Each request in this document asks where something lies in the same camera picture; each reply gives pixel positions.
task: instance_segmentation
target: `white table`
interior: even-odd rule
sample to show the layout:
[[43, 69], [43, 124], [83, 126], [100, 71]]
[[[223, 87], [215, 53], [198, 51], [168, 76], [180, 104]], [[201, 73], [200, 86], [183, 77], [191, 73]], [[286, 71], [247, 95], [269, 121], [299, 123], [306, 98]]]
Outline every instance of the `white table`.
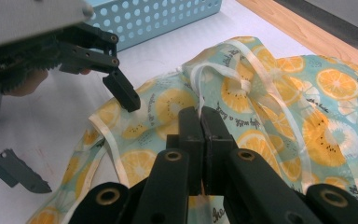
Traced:
[[[238, 35], [260, 38], [276, 58], [312, 54], [235, 0], [225, 0], [221, 11], [209, 18], [121, 51], [120, 68], [137, 88], [151, 77], [172, 71], [203, 49]], [[74, 146], [90, 125], [89, 115], [112, 96], [102, 83], [104, 76], [95, 72], [74, 76], [52, 70], [33, 94], [3, 97], [0, 152], [13, 148], [56, 190]], [[106, 158], [96, 176], [95, 185], [117, 181]], [[0, 179], [0, 223], [25, 223], [50, 195], [31, 193], [22, 185], [11, 189]]]

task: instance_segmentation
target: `perforated basket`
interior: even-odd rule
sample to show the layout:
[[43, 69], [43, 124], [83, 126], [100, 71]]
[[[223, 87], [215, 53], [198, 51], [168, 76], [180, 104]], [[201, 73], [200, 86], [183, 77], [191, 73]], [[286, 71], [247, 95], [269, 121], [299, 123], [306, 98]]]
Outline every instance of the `perforated basket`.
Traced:
[[213, 15], [222, 0], [88, 0], [94, 15], [88, 24], [119, 37], [122, 50]]

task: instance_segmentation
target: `fruit pattern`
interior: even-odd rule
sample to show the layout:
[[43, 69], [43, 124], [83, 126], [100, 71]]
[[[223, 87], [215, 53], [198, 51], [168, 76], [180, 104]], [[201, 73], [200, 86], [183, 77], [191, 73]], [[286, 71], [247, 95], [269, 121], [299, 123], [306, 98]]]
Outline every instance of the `fruit pattern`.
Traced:
[[[224, 42], [137, 89], [140, 110], [128, 113], [116, 99], [106, 102], [90, 117], [95, 129], [76, 146], [60, 188], [29, 223], [68, 220], [106, 150], [113, 152], [120, 182], [131, 187], [146, 178], [167, 134], [178, 133], [177, 113], [202, 104], [216, 109], [238, 146], [261, 154], [291, 188], [328, 183], [358, 198], [358, 66], [317, 55], [275, 59], [255, 37], [233, 39], [254, 54], [267, 77]], [[205, 65], [197, 92], [194, 71], [211, 63], [236, 78]], [[191, 197], [188, 223], [225, 223], [223, 209], [222, 197]]]

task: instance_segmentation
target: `wooden floor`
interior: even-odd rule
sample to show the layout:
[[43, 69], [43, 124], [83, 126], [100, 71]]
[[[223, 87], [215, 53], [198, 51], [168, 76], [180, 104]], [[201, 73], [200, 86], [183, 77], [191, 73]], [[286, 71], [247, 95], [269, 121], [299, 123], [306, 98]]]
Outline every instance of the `wooden floor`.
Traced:
[[237, 0], [315, 54], [358, 64], [358, 49], [330, 35], [273, 0]]

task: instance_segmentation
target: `folded cloth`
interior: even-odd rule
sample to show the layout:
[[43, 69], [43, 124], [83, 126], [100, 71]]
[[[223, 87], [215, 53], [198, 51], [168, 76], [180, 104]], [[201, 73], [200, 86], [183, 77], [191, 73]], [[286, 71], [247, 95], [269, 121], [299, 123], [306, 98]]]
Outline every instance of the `folded cloth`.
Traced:
[[[148, 177], [167, 134], [178, 133], [182, 108], [206, 105], [222, 116], [240, 148], [258, 152], [291, 188], [327, 183], [358, 199], [358, 66], [337, 58], [275, 59], [255, 37], [204, 50], [177, 72], [148, 80], [141, 109], [116, 99], [89, 119], [60, 188], [29, 223], [67, 223], [90, 190], [104, 152], [119, 181]], [[188, 223], [227, 223], [223, 198], [192, 196]]]

